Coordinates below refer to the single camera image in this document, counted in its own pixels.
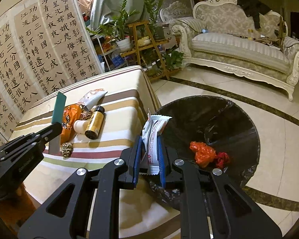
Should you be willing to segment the grey green curtain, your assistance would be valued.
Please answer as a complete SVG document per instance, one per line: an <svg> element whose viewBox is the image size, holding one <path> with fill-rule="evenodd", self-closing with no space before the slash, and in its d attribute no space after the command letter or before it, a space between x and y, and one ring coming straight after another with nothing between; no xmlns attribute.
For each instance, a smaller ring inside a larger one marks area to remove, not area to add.
<svg viewBox="0 0 299 239"><path fill-rule="evenodd" d="M107 24L118 15L122 0L93 0L90 13L90 29L96 31L101 24ZM127 22L133 23L147 18L144 0L128 0L126 11L136 10L139 13L132 16Z"/></svg>

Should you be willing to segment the calligraphy wall scroll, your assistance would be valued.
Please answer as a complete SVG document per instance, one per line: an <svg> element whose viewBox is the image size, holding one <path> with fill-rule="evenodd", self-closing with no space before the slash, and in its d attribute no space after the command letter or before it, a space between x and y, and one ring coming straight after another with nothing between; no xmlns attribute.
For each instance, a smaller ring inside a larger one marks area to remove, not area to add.
<svg viewBox="0 0 299 239"><path fill-rule="evenodd" d="M21 0L0 16L0 146L40 99L104 72L77 0Z"/></svg>

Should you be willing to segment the black jacket on sofa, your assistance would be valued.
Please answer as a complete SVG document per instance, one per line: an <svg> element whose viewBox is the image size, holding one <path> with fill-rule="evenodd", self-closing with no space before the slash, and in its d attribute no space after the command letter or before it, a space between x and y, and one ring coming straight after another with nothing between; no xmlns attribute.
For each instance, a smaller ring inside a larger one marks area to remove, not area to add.
<svg viewBox="0 0 299 239"><path fill-rule="evenodd" d="M271 8L259 0L237 0L237 5L241 7L247 17L252 17L255 29L260 29L260 15L265 15Z"/></svg>

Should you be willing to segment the tall green plant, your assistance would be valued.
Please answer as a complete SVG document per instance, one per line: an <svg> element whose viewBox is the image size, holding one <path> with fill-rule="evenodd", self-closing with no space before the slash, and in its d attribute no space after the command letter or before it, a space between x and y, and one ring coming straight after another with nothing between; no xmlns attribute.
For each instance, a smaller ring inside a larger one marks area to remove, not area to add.
<svg viewBox="0 0 299 239"><path fill-rule="evenodd" d="M145 9L149 16L149 29L155 40L165 39L164 30L158 24L160 9L165 0L143 0Z"/></svg>

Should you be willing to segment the white metal shelf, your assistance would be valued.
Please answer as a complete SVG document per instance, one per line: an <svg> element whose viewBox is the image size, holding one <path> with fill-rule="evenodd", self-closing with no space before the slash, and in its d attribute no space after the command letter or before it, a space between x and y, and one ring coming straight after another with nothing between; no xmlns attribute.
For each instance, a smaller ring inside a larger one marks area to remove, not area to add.
<svg viewBox="0 0 299 239"><path fill-rule="evenodd" d="M109 36L90 35L95 52L105 72L121 69L127 62L121 57L120 49Z"/></svg>

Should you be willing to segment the small white yogurt bottle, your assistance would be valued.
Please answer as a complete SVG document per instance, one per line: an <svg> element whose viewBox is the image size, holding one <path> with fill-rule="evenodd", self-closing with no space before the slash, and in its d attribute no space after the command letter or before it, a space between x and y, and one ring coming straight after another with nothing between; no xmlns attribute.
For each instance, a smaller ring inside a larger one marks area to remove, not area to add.
<svg viewBox="0 0 299 239"><path fill-rule="evenodd" d="M73 124L73 129L76 133L84 134L88 124L88 120L76 120Z"/></svg>

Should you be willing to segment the ornate white sofa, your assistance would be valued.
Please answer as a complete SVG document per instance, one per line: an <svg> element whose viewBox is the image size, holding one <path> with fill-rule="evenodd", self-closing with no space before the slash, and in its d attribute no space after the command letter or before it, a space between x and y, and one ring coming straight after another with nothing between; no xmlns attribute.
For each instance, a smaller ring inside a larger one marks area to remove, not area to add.
<svg viewBox="0 0 299 239"><path fill-rule="evenodd" d="M207 0L193 7L191 17L172 18L167 21L172 35L179 37L179 51L184 54L182 66L197 64L219 71L260 81L288 93L299 82L299 41L285 37L282 51L253 40L234 37L253 37L261 34L274 37L280 14L271 10L260 15L259 30L252 17L247 17L237 0Z"/></svg>

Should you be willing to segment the white snack wrapper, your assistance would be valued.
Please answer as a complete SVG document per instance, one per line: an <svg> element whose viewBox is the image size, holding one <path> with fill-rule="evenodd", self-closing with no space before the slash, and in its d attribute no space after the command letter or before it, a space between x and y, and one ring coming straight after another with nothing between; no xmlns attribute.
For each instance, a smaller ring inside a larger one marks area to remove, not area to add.
<svg viewBox="0 0 299 239"><path fill-rule="evenodd" d="M141 173L145 175L159 174L159 142L158 136L172 117L163 115L147 114L147 121L142 130L142 141L145 153L141 157Z"/></svg>

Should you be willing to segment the red plastic bag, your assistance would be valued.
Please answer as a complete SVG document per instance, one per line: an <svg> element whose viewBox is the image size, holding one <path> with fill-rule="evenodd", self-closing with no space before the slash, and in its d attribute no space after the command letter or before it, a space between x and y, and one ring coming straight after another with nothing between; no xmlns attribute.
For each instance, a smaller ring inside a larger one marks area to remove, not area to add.
<svg viewBox="0 0 299 239"><path fill-rule="evenodd" d="M204 142L192 141L190 150L195 154L196 164L201 168L207 167L216 158L216 151Z"/></svg>

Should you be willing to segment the orange plastic bag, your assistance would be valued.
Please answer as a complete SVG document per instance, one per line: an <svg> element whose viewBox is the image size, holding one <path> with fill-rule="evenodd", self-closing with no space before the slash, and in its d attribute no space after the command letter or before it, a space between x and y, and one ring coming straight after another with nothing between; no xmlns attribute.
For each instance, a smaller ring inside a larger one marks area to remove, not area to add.
<svg viewBox="0 0 299 239"><path fill-rule="evenodd" d="M64 109L62 118L62 133L60 136L60 144L68 142L74 134L74 123L79 120L82 109L79 104L71 104Z"/></svg>

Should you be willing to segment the gold black bottle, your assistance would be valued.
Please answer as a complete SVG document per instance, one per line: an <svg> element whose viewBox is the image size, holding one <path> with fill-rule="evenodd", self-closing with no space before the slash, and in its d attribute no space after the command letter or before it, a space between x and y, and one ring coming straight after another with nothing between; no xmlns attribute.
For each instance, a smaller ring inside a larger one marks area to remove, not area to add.
<svg viewBox="0 0 299 239"><path fill-rule="evenodd" d="M90 140L96 140L99 136L102 122L105 116L105 109L102 106L98 106L93 112L89 123L87 125L85 136Z"/></svg>

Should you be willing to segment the small leafy floor plant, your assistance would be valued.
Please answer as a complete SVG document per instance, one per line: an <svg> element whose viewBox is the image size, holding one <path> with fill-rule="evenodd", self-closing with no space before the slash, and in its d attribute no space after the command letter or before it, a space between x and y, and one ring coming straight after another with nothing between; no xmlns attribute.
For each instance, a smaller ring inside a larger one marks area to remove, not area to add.
<svg viewBox="0 0 299 239"><path fill-rule="evenodd" d="M183 61L184 54L173 50L170 53L166 53L163 57L165 66L167 70L176 70L182 67L182 61Z"/></svg>

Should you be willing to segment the dark red cloth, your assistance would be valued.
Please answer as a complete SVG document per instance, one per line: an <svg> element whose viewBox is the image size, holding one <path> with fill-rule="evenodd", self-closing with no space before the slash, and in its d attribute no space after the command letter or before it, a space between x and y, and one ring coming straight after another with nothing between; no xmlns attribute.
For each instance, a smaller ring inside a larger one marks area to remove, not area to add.
<svg viewBox="0 0 299 239"><path fill-rule="evenodd" d="M230 163L230 158L227 153L219 152L215 158L215 166L221 170L227 167Z"/></svg>

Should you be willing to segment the teal white tube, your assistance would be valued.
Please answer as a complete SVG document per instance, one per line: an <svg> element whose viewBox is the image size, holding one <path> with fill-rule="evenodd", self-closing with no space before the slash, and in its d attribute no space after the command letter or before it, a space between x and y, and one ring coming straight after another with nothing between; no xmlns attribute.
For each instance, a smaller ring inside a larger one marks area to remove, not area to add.
<svg viewBox="0 0 299 239"><path fill-rule="evenodd" d="M62 133L62 118L64 114L65 103L66 96L63 93L58 92L51 122L51 124L57 124L57 129L56 135L53 135L54 138L49 142L49 154L58 154L60 152L60 136Z"/></svg>

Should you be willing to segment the clutter on sofa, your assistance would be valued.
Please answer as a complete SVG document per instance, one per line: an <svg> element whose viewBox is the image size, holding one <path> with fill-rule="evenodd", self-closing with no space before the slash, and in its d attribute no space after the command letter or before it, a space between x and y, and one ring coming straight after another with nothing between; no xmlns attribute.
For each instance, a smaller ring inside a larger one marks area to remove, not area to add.
<svg viewBox="0 0 299 239"><path fill-rule="evenodd" d="M283 42L288 33L287 28L288 28L288 26L287 26L286 22L284 21L283 17L280 16L279 23L278 23L278 29L274 30L274 37L269 37L269 36L265 36L265 35L261 34L260 37L255 38L255 37L253 37L252 29L248 29L248 31L249 31L248 36L239 36L238 34L232 34L232 33L230 33L229 35L232 35L234 37L243 38L243 39L253 40L255 42L265 44L271 48L275 48L277 50L282 51Z"/></svg>

